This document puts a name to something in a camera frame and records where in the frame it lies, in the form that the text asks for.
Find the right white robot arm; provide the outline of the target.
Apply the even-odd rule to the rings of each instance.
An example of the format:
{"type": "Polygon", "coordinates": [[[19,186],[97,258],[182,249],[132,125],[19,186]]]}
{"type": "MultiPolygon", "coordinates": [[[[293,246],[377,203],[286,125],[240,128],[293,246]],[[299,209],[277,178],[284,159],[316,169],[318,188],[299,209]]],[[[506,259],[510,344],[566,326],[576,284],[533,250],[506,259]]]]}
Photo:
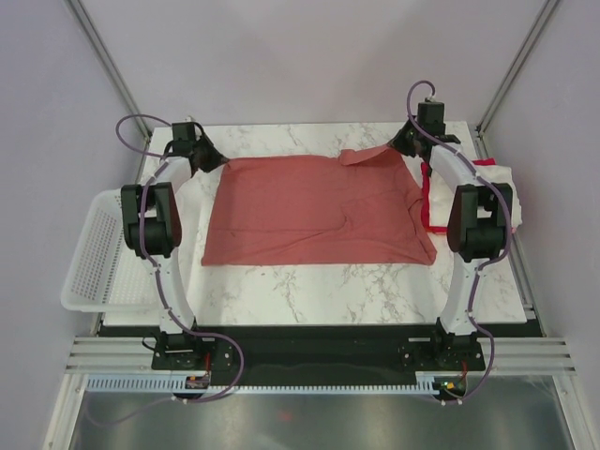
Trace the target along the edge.
{"type": "Polygon", "coordinates": [[[454,268],[439,323],[447,335],[477,330],[475,299],[483,270],[507,256],[512,237],[512,188],[490,183],[446,132],[444,104],[426,99],[391,140],[401,155],[421,158],[453,191],[446,239],[454,268]]]}

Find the pink t shirt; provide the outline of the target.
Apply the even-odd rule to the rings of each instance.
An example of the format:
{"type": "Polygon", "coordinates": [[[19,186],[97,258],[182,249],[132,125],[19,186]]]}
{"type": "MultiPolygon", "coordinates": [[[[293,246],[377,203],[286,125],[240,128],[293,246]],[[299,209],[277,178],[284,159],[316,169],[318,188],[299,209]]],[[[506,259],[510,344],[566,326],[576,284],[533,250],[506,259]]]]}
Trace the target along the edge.
{"type": "Polygon", "coordinates": [[[240,157],[222,171],[202,265],[408,263],[437,256],[422,193],[387,145],[240,157]]]}

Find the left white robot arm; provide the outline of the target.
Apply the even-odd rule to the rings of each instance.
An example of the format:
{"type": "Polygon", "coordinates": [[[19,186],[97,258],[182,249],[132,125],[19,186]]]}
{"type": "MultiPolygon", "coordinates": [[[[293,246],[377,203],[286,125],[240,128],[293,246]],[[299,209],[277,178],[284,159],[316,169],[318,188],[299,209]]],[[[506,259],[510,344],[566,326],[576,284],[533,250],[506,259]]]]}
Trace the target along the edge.
{"type": "Polygon", "coordinates": [[[183,228],[175,194],[196,172],[210,173],[229,160],[195,121],[170,124],[171,139],[157,168],[143,184],[121,188],[121,213],[127,247],[142,259],[155,281],[159,329],[166,335],[192,334],[196,322],[179,266],[183,228]]]}

